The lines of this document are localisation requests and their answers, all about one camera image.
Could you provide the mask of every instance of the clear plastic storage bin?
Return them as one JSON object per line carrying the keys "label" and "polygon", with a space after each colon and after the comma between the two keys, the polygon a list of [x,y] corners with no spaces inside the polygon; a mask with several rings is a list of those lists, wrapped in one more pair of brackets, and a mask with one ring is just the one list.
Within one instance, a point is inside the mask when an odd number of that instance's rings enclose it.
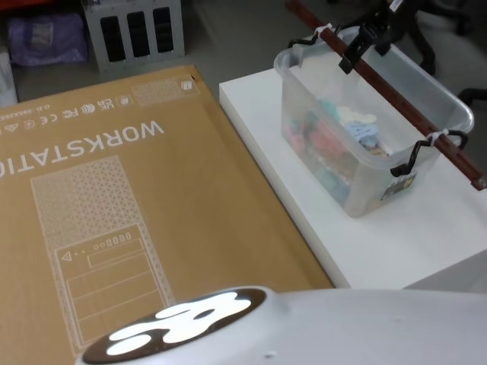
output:
{"label": "clear plastic storage bin", "polygon": [[[347,43],[358,28],[340,33]],[[383,57],[371,47],[362,57],[438,129],[469,132],[470,109],[395,46]],[[282,134],[328,193],[360,217],[411,190],[440,152],[421,148],[408,176],[390,169],[409,160],[425,137],[323,41],[281,52]]]}

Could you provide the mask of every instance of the floor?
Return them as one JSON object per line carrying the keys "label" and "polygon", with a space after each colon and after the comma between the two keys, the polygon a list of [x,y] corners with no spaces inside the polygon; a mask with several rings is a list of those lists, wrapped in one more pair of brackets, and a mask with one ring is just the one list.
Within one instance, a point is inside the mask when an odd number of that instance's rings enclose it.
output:
{"label": "floor", "polygon": [[[367,0],[302,0],[314,14],[343,24],[367,8]],[[421,13],[420,26],[437,53],[436,78],[454,94],[465,87],[487,87],[487,7],[484,0],[470,0],[466,11],[473,15],[474,32],[468,37],[454,33],[454,23]],[[83,65],[16,68],[20,101],[73,90],[100,82],[181,64],[194,64],[213,94],[222,81],[239,78],[273,66],[275,56],[293,38],[310,30],[285,6],[285,0],[183,0],[186,57],[132,69],[123,75],[99,75],[91,57]],[[413,60],[419,54],[405,38],[399,47]],[[63,82],[52,83],[52,80]],[[466,148],[487,172],[487,103],[474,103],[476,126]]]}

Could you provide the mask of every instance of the purple bag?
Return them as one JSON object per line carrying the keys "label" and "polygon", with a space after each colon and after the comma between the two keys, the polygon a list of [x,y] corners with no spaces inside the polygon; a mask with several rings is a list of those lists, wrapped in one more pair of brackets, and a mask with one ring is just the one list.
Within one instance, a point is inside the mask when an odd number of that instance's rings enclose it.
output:
{"label": "purple bag", "polygon": [[86,62],[88,48],[79,14],[12,18],[8,40],[13,63],[23,66]]}

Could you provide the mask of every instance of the black circular panel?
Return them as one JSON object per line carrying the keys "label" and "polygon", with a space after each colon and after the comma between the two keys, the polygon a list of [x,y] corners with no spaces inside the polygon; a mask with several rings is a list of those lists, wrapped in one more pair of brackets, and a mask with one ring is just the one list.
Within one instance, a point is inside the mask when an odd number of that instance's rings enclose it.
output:
{"label": "black circular panel", "polygon": [[[173,336],[171,341],[172,343],[167,343],[163,341],[163,337],[167,335],[170,331],[173,331],[175,329],[174,327],[171,327],[171,330],[162,328],[164,327],[164,325],[160,324],[163,323],[163,321],[177,319],[177,317],[181,316],[185,316],[186,324],[188,319],[190,321],[204,320],[207,316],[211,316],[213,313],[217,313],[219,310],[218,307],[211,305],[210,302],[212,301],[212,299],[216,298],[217,296],[221,296],[222,294],[227,294],[226,297],[229,297],[229,294],[232,293],[236,294],[233,299],[234,301],[249,300],[250,305],[238,313],[230,314],[228,316],[220,318],[219,320],[213,322],[203,333],[200,333],[192,338],[183,339],[183,341],[174,341],[175,337]],[[85,351],[83,355],[83,361],[89,364],[119,363],[122,361],[135,360],[141,357],[159,354],[161,352],[177,348],[184,344],[195,341],[201,337],[209,335],[210,333],[222,329],[237,321],[238,319],[241,319],[248,313],[255,310],[258,306],[260,306],[260,304],[262,304],[265,299],[266,292],[264,290],[256,288],[242,288],[236,290],[226,290],[218,292],[216,294],[210,294],[183,303],[182,305],[170,307],[177,308],[179,306],[184,306],[185,308],[181,312],[176,311],[175,313],[170,313],[169,316],[162,315],[162,313],[164,312],[153,313],[150,316],[147,316],[143,319],[140,319],[139,321],[127,325],[125,328],[121,328],[119,331],[115,331],[110,335],[102,337]],[[122,330],[128,328],[136,330],[132,330],[131,332],[123,334]],[[113,337],[114,335],[116,336],[116,340],[110,340],[110,336]],[[115,345],[118,345],[118,348],[120,348],[120,343],[126,340],[129,340],[131,342],[131,345],[134,347],[133,350],[124,351],[124,353],[122,354],[118,354],[119,351],[113,351],[114,349],[117,349]]]}

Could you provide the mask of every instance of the cardboard box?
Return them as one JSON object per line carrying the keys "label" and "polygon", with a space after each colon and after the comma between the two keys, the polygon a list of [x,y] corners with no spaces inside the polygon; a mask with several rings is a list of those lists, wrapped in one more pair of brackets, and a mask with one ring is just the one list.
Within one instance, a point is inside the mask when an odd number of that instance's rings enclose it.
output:
{"label": "cardboard box", "polygon": [[330,287],[193,67],[18,104],[0,127],[2,363],[73,363],[225,287]]}

